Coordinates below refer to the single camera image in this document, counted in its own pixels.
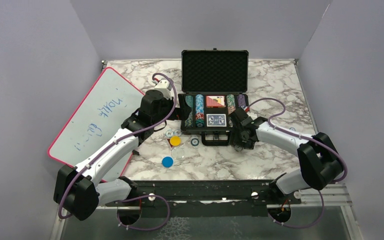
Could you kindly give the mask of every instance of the case handle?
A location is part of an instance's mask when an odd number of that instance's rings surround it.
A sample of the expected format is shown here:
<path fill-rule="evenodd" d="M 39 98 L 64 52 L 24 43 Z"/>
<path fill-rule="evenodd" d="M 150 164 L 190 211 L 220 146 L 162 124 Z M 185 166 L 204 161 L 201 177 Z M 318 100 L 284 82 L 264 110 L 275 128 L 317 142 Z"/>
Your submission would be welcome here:
<path fill-rule="evenodd" d="M 205 146 L 228 146 L 231 138 L 230 134 L 227 135 L 227 140 L 206 140 L 205 136 L 205 133 L 201 133 L 201 143 Z"/>

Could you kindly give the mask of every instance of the playing card deck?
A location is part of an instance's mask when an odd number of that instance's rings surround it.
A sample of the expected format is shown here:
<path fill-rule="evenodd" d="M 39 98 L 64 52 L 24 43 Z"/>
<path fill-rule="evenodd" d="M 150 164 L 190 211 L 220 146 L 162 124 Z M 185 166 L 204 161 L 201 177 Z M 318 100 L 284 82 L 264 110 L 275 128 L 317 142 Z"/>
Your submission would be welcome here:
<path fill-rule="evenodd" d="M 226 114 L 207 114 L 207 127 L 226 127 Z"/>
<path fill-rule="evenodd" d="M 225 96 L 206 96 L 205 103 L 207 108 L 226 107 Z"/>

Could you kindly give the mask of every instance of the poker chip stack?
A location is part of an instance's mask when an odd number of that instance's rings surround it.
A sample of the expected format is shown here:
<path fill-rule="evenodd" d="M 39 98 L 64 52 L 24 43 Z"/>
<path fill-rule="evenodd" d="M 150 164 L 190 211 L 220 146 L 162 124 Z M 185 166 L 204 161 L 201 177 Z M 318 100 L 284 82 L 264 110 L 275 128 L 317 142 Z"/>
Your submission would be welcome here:
<path fill-rule="evenodd" d="M 187 95 L 185 100 L 186 100 L 186 104 L 192 109 L 194 105 L 194 97 L 192 95 Z M 187 128 L 192 128 L 192 123 L 193 123 L 192 112 L 193 111 L 190 111 L 189 116 L 184 121 L 184 126 Z"/>
<path fill-rule="evenodd" d="M 195 96 L 195 124 L 198 128 L 204 127 L 204 96 Z"/>
<path fill-rule="evenodd" d="M 239 94 L 237 96 L 237 105 L 240 108 L 245 108 L 247 106 L 247 102 L 245 102 L 245 96 L 243 94 Z"/>
<path fill-rule="evenodd" d="M 228 114 L 231 114 L 236 110 L 235 96 L 227 95 L 226 99 L 227 99 L 227 112 L 228 112 Z M 232 120 L 230 119 L 230 117 L 229 117 L 229 126 L 233 127 L 233 123 L 232 123 Z"/>

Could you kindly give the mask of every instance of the marble tabletop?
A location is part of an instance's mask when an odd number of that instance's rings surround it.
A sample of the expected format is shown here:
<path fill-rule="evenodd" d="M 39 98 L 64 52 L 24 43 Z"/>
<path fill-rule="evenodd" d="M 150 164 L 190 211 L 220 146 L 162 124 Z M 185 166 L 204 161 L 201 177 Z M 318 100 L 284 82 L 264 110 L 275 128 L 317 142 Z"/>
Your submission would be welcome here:
<path fill-rule="evenodd" d="M 143 92 L 155 86 L 151 76 L 157 72 L 172 78 L 177 92 L 182 92 L 180 59 L 111 60 L 107 67 L 114 68 Z M 286 112 L 273 120 L 275 124 L 301 133 L 315 133 L 293 60 L 250 59 L 246 94 L 250 103 L 263 97 L 281 100 L 286 104 Z M 253 105 L 249 115 L 268 118 L 281 110 L 282 106 L 274 101 L 261 101 Z M 137 149 L 140 155 L 132 156 L 125 176 L 132 180 L 274 179 L 299 167 L 297 157 L 267 143 L 257 142 L 253 150 L 236 152 L 232 146 L 200 143 L 193 147 L 191 139 L 201 137 L 182 135 L 184 157 L 166 168 L 162 159 L 171 156 L 165 135 L 169 129 L 180 129 L 180 121 L 167 121 L 164 130 L 148 138 Z"/>

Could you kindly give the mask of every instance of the screw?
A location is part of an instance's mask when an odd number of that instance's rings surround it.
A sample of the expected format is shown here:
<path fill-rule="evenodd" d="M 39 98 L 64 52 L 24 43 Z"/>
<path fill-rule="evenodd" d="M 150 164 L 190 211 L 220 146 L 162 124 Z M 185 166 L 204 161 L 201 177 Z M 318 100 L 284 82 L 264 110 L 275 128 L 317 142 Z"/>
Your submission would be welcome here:
<path fill-rule="evenodd" d="M 295 191 L 294 193 L 293 193 L 293 196 L 296 198 L 296 199 L 301 199 L 301 192 L 299 192 L 299 191 Z"/>
<path fill-rule="evenodd" d="M 253 199 L 258 199 L 258 193 L 257 193 L 256 191 L 253 191 L 253 192 L 251 193 L 251 197 L 252 197 Z"/>
<path fill-rule="evenodd" d="M 149 196 L 148 199 L 152 202 L 152 201 L 155 200 L 155 197 L 154 197 L 154 196 Z"/>

